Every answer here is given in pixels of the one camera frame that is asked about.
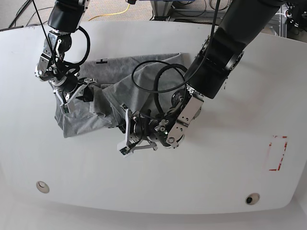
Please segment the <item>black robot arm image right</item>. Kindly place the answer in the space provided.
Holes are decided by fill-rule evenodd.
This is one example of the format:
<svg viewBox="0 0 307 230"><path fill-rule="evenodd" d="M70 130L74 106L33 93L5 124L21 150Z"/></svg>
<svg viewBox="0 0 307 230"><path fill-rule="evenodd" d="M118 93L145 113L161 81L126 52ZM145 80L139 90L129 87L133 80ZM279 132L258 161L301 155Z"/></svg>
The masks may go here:
<svg viewBox="0 0 307 230"><path fill-rule="evenodd" d="M213 99L231 71L240 62L246 46L283 5L282 0L235 0L220 23L212 22L208 39L189 68L165 63L157 73L150 93L158 114L132 112L126 105L125 140L118 151L128 156L136 150L157 149L160 143L177 148L192 120L201 112L204 98ZM163 111L159 102L159 80L169 69L177 71L183 82L170 89L172 106Z"/></svg>

